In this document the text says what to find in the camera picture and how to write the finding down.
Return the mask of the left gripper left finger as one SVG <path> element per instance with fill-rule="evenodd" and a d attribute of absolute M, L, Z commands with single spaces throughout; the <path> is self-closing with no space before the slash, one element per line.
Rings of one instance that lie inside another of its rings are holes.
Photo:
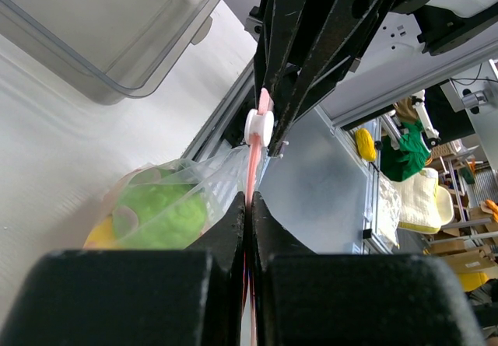
<path fill-rule="evenodd" d="M 35 263 L 3 345 L 238 345 L 244 196 L 183 250 L 56 250 Z"/>

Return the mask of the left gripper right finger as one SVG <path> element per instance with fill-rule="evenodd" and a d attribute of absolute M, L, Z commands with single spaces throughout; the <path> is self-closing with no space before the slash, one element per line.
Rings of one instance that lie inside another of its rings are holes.
<path fill-rule="evenodd" d="M 482 345 L 460 282 L 416 254 L 318 254 L 255 193 L 251 259 L 259 345 Z"/>

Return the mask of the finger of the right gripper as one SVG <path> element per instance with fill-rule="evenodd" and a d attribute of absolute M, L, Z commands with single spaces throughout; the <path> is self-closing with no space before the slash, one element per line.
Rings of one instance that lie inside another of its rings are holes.
<path fill-rule="evenodd" d="M 255 89 L 275 101 L 321 101 L 350 60 L 350 0 L 261 0 Z"/>
<path fill-rule="evenodd" d="M 270 155 L 345 77 L 395 1 L 268 0 L 268 92 L 277 108 Z"/>

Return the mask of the green round vegetable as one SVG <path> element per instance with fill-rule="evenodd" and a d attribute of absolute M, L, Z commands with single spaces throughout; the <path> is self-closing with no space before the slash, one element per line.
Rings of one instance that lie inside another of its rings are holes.
<path fill-rule="evenodd" d="M 134 175 L 112 211 L 119 246 L 180 250 L 193 243 L 208 218 L 197 185 L 180 170 L 153 167 Z"/>

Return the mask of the clear zip top bag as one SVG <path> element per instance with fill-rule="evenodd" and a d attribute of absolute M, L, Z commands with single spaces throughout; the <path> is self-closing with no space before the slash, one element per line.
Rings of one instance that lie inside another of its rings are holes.
<path fill-rule="evenodd" d="M 244 139 L 249 144 L 245 202 L 254 195 L 261 150 L 272 136 L 273 101 L 267 89 L 260 94 L 258 108 L 247 114 Z M 120 247 L 148 249 L 185 248 L 207 230 L 207 193 L 194 181 L 177 180 L 167 164 L 135 174 L 145 183 L 133 180 L 117 197 L 116 205 L 87 237 L 88 249 Z"/>

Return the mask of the yellow mango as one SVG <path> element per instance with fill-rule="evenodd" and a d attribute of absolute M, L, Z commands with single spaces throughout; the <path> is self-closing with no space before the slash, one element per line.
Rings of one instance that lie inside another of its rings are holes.
<path fill-rule="evenodd" d="M 116 237 L 113 228 L 113 218 L 108 215 L 96 225 L 88 235 L 83 248 L 91 250 L 109 250 L 116 248 Z"/>

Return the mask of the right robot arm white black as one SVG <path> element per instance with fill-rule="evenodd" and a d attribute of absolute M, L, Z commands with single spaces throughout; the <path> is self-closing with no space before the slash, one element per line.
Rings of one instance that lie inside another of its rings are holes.
<path fill-rule="evenodd" d="M 274 156 L 317 105 L 351 128 L 497 49 L 497 0 L 261 0 L 251 18 Z"/>

